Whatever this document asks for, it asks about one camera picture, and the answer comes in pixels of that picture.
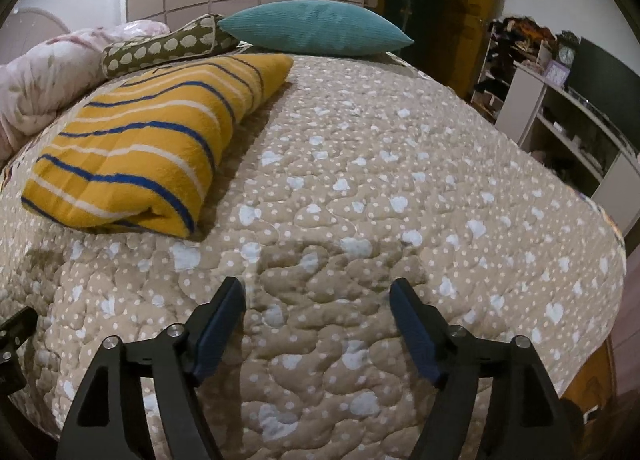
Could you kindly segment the pink floral comforter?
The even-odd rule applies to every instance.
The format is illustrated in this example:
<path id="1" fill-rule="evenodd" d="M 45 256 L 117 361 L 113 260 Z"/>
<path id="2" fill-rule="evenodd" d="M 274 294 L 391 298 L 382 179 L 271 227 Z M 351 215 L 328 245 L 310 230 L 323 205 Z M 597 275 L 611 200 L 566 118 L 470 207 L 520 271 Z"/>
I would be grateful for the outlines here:
<path id="1" fill-rule="evenodd" d="M 139 20 L 82 28 L 40 42 L 1 67 L 1 160 L 50 125 L 58 112 L 105 80 L 105 48 L 131 39 L 167 34 L 163 22 Z"/>

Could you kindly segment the arched headboard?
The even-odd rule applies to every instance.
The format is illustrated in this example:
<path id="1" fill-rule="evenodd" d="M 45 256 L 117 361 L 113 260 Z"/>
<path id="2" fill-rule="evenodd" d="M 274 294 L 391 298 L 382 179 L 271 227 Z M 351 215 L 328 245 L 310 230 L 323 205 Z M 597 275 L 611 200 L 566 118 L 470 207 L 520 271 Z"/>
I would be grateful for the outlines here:
<path id="1" fill-rule="evenodd" d="M 53 14 L 39 8 L 15 9 L 0 30 L 0 64 L 7 64 L 40 42 L 70 30 Z"/>

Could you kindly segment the yellow striped knit sweater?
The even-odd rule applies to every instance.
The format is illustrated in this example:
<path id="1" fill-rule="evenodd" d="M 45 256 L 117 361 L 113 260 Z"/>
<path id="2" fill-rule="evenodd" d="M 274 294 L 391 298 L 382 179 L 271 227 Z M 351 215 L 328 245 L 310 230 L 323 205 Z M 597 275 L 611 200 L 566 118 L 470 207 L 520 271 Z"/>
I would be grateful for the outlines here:
<path id="1" fill-rule="evenodd" d="M 282 53 L 213 56 L 124 80 L 42 150 L 25 209 L 87 231 L 189 238 L 235 128 L 283 86 Z"/>

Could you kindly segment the black television screen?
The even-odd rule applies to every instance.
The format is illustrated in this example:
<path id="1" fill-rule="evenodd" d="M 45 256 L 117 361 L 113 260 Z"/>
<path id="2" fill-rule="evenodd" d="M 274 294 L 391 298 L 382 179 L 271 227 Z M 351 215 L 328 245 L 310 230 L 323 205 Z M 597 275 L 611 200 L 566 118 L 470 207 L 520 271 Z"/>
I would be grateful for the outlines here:
<path id="1" fill-rule="evenodd" d="M 566 86 L 603 113 L 639 148 L 640 79 L 635 71 L 583 37 Z"/>

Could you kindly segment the teal cushion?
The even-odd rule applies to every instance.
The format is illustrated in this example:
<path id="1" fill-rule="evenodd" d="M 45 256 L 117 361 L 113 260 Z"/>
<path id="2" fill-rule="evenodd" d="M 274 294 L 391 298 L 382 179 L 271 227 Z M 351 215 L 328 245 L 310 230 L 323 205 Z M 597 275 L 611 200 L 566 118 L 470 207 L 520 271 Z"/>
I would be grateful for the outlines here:
<path id="1" fill-rule="evenodd" d="M 309 56 L 375 56 L 413 44 L 377 13 L 334 0 L 260 4 L 227 16 L 219 26 L 256 47 Z"/>

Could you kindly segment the white shelf unit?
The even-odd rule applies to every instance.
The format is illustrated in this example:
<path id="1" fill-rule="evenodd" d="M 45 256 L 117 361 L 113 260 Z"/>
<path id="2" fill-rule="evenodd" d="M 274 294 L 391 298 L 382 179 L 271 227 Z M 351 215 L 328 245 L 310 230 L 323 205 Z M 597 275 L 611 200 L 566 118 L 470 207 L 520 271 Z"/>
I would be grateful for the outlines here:
<path id="1" fill-rule="evenodd" d="M 629 235 L 639 224 L 639 148 L 567 88 L 558 36 L 529 18 L 492 21 L 471 103 Z"/>

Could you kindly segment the small analog clock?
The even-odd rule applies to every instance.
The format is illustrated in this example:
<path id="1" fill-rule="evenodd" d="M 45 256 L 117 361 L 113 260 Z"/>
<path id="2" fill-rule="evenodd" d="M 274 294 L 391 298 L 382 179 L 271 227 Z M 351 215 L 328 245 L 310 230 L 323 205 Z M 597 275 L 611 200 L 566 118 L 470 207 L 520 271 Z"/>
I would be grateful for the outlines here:
<path id="1" fill-rule="evenodd" d="M 580 44 L 580 38 L 569 30 L 562 30 L 558 36 L 558 53 L 556 61 L 560 62 L 565 68 L 571 68 L 577 48 Z"/>

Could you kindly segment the beige dotted quilted bedspread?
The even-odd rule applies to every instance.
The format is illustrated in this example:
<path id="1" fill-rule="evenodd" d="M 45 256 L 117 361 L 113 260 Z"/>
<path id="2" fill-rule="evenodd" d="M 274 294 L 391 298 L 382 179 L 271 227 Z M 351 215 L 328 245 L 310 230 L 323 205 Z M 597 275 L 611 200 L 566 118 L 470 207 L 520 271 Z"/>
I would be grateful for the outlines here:
<path id="1" fill-rule="evenodd" d="M 76 115 L 1 191 L 1 313 L 39 313 L 13 401 L 50 434 L 107 336 L 156 336 L 228 276 L 244 322 L 198 392 L 228 459 L 408 457 L 435 392 L 390 313 L 395 279 L 478 337 L 528 337 L 558 392 L 620 310 L 626 250 L 603 209 L 390 58 L 296 56 L 235 131 L 193 240 L 92 235 L 24 209 L 32 166 Z"/>

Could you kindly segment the olive white-spotted bolster pillow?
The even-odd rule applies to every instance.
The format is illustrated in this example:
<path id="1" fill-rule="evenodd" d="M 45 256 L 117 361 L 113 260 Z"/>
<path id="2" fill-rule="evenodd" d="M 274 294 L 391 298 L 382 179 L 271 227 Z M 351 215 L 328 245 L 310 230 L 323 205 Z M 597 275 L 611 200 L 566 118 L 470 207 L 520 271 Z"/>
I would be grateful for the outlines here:
<path id="1" fill-rule="evenodd" d="M 169 62 L 231 51 L 240 41 L 219 26 L 223 19 L 220 14 L 207 13 L 167 34 L 114 42 L 103 50 L 103 74 L 111 79 Z"/>

